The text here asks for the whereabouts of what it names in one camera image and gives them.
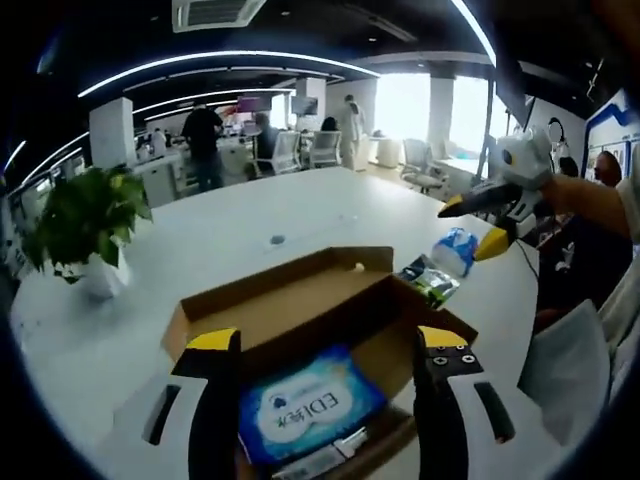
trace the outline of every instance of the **ceiling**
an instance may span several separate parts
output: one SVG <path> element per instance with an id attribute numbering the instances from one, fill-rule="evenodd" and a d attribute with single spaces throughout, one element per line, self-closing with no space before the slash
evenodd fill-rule
<path id="1" fill-rule="evenodd" d="M 501 59 L 528 62 L 562 80 L 525 71 L 519 81 L 527 93 L 586 117 L 618 88 L 615 77 L 607 76 L 605 65 L 598 88 L 591 92 L 593 100 L 586 96 L 602 45 L 597 35 L 591 35 L 590 16 L 580 10 L 579 0 L 466 3 L 496 46 L 499 65 Z M 207 91 L 270 87 L 298 76 L 317 75 L 333 81 L 368 78 L 361 72 L 299 58 L 227 56 L 159 66 L 114 81 L 83 98 L 77 96 L 105 78 L 148 62 L 224 50 L 290 52 L 340 62 L 401 52 L 483 53 L 450 0 L 267 0 L 246 28 L 177 34 L 172 29 L 171 0 L 35 0 L 11 5 L 17 10 L 10 18 L 33 19 L 33 11 L 38 15 L 23 24 L 21 34 L 6 39 L 20 45 L 9 52 L 15 83 L 5 111 L 11 125 L 6 157 L 22 139 L 28 140 L 7 170 L 9 183 L 20 181 L 54 150 L 86 131 L 88 111 L 123 94 L 136 109 Z M 370 68 L 384 73 L 436 71 L 443 66 L 422 64 L 398 61 L 371 64 Z M 296 69 L 317 73 L 292 71 Z M 464 73 L 469 65 L 447 61 L 446 69 Z M 487 75 L 492 70 L 486 65 L 473 69 Z"/>

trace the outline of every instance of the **green leaves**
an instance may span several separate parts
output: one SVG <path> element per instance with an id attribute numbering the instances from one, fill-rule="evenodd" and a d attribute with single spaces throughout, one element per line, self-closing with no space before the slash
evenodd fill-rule
<path id="1" fill-rule="evenodd" d="M 79 277 L 64 267 L 86 264 L 92 253 L 118 266 L 114 239 L 131 242 L 136 216 L 152 220 L 142 181 L 123 168 L 91 168 L 56 183 L 23 249 L 39 271 L 49 258 L 56 269 L 62 267 L 57 276 L 75 283 Z"/>

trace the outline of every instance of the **cardboard box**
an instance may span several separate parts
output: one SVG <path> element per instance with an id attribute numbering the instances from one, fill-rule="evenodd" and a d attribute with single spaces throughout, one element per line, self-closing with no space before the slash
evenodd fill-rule
<path id="1" fill-rule="evenodd" d="M 248 385 L 302 365 L 330 345 L 346 344 L 363 374 L 392 400 L 412 378 L 418 325 L 453 331 L 469 344 L 477 336 L 448 311 L 429 309 L 422 294 L 392 269 L 390 247 L 316 252 L 183 299 L 163 346 L 177 360 L 198 335 L 235 327 Z M 411 415 L 390 409 L 379 417 L 367 426 L 371 440 L 330 478 L 364 476 L 415 437 Z"/>

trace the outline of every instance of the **potted plant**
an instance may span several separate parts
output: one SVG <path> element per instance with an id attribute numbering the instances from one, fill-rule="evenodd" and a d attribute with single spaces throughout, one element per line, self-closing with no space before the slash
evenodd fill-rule
<path id="1" fill-rule="evenodd" d="M 129 282 L 121 247 L 131 242 L 136 216 L 152 220 L 142 181 L 126 169 L 91 168 L 58 181 L 23 248 L 33 266 L 73 284 L 85 277 L 88 291 L 114 296 Z"/>

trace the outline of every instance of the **cable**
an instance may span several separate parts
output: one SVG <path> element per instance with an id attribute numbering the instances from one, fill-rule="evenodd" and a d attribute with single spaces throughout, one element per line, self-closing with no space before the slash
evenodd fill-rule
<path id="1" fill-rule="evenodd" d="M 529 269 L 533 272 L 533 276 L 536 277 L 536 282 L 539 282 L 539 278 L 538 278 L 538 272 L 536 272 L 536 269 L 533 268 L 533 265 L 531 264 L 531 260 L 529 260 L 529 255 L 527 255 L 527 252 L 525 251 L 524 247 L 521 245 L 522 240 L 517 239 L 516 240 L 516 245 L 518 245 L 518 247 L 520 247 L 520 250 L 522 250 L 522 254 L 524 255 L 524 259 L 527 261 L 527 265 L 529 266 Z"/>

